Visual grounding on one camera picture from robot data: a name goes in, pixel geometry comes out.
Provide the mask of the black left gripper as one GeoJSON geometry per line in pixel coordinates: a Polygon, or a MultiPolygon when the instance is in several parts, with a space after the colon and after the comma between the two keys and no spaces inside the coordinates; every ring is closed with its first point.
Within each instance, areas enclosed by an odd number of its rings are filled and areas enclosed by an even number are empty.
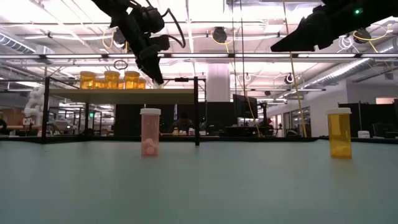
{"type": "Polygon", "coordinates": [[[165,49],[165,36],[151,37],[164,28],[157,8],[136,6],[128,13],[122,9],[111,17],[111,27],[117,27],[138,59],[138,67],[156,84],[163,84],[158,53],[165,49]]]}

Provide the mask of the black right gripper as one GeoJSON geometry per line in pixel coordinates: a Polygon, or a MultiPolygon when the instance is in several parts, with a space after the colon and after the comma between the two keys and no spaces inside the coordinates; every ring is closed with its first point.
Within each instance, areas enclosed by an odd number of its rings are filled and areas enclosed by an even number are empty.
{"type": "Polygon", "coordinates": [[[397,0],[323,1],[291,34],[272,45],[271,51],[314,52],[315,46],[327,48],[330,40],[391,16],[397,16],[397,0]]]}

